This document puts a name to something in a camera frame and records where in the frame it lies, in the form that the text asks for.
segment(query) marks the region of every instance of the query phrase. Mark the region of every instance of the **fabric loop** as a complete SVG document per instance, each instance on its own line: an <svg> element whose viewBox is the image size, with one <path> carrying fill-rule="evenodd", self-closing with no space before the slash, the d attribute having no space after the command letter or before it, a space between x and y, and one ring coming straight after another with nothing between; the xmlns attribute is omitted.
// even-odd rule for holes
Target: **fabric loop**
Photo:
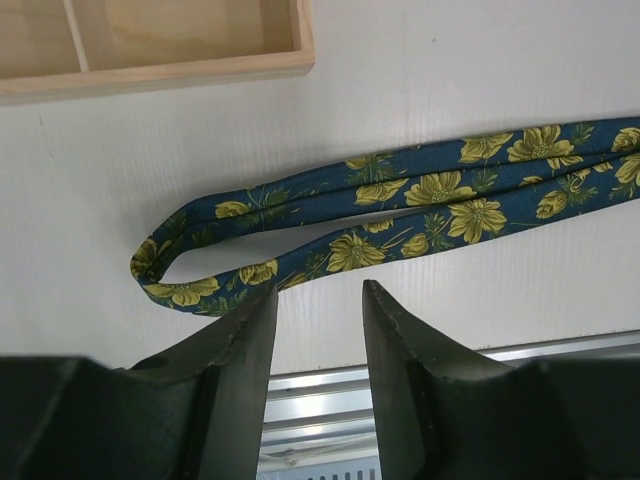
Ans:
<svg viewBox="0 0 640 480"><path fill-rule="evenodd" d="M284 290L520 232L636 199L639 192L640 118L417 145L194 200L145 240L131 272L154 302L219 316L263 282ZM411 210L338 230L264 263L184 284L159 283L189 250L256 232L401 209Z"/></svg>

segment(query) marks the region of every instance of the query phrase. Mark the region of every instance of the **wooden tray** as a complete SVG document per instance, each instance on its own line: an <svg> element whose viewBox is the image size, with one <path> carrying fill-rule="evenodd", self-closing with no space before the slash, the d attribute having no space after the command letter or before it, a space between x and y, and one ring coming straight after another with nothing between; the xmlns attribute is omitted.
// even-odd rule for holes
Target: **wooden tray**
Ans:
<svg viewBox="0 0 640 480"><path fill-rule="evenodd" d="M306 74L309 0L0 0L0 95Z"/></svg>

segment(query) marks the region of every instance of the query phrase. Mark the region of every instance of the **white wall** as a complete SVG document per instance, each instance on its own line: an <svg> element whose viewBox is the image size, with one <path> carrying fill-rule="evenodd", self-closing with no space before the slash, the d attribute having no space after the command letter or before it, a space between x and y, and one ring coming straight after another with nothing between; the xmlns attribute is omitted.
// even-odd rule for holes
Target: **white wall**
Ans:
<svg viewBox="0 0 640 480"><path fill-rule="evenodd" d="M308 77L0 107L0 351L129 366L204 326L128 271L195 197L356 153L640 115L635 0L315 0L313 13ZM639 219L631 202L284 292L273 371L365 362L365 278L472 347L639 328ZM199 251L170 275L282 248Z"/></svg>

